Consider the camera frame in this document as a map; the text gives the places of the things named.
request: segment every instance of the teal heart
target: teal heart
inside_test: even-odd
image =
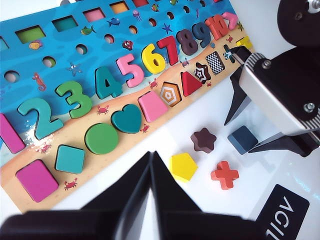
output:
[[[119,131],[127,134],[136,134],[141,126],[141,112],[134,104],[125,105],[122,111],[115,111],[111,115],[111,123]]]

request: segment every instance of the blue cube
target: blue cube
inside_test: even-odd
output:
[[[60,145],[56,154],[55,169],[72,174],[82,172],[85,151],[73,146]]]
[[[256,137],[246,126],[242,126],[230,134],[228,140],[241,155],[248,152],[258,143]]]

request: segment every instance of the yellow pentagon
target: yellow pentagon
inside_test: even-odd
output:
[[[185,183],[190,181],[197,168],[197,164],[187,152],[170,158],[169,171],[175,179]]]

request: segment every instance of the white surface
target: white surface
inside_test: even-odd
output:
[[[42,11],[60,3],[56,0],[33,0],[32,5],[22,6],[18,4],[21,2],[22,0],[2,0],[1,20],[18,17],[17,14],[22,16]],[[292,48],[283,40],[277,28],[279,0],[231,2],[257,52],[273,58]],[[242,125],[246,125],[259,141],[272,136],[278,130],[252,103],[228,126],[223,126],[232,96],[231,82],[225,79],[53,209],[81,208],[120,178],[146,151],[158,151],[166,165],[172,155],[188,152],[198,164],[198,170],[190,182],[178,183],[203,211],[240,215],[245,219],[255,220],[274,185],[280,184],[310,202],[297,239],[318,239],[320,149],[307,158],[286,150],[240,155],[229,143],[227,136]],[[203,127],[207,127],[217,136],[215,150],[210,154],[195,152],[190,140],[193,132]],[[220,183],[210,179],[210,172],[222,160],[229,161],[231,169],[237,169],[240,175],[240,178],[234,181],[234,188],[228,191],[221,190]],[[140,239],[159,239],[154,205],[153,198],[149,196]],[[0,208],[1,223],[7,217],[19,213],[2,188]]]

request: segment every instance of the jellyfish illustration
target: jellyfish illustration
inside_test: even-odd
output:
[[[141,17],[140,17],[140,12],[138,12],[137,10],[133,10],[132,11],[132,15],[138,20],[138,21],[142,21]]]

